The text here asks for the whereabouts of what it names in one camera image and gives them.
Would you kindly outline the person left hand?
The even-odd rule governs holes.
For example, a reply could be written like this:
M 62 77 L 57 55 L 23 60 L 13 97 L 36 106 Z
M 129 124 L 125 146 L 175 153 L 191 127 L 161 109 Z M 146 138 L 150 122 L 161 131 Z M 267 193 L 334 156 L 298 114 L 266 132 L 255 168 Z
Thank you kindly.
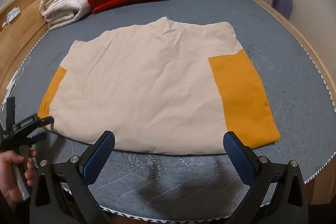
M 27 170 L 25 172 L 25 178 L 30 187 L 33 187 L 37 173 L 33 159 L 36 155 L 37 152 L 34 149 L 30 149 L 30 157 L 27 160 Z M 24 157 L 14 151 L 1 152 L 1 193 L 13 210 L 18 203 L 23 201 L 23 198 L 19 191 L 12 165 L 24 162 Z

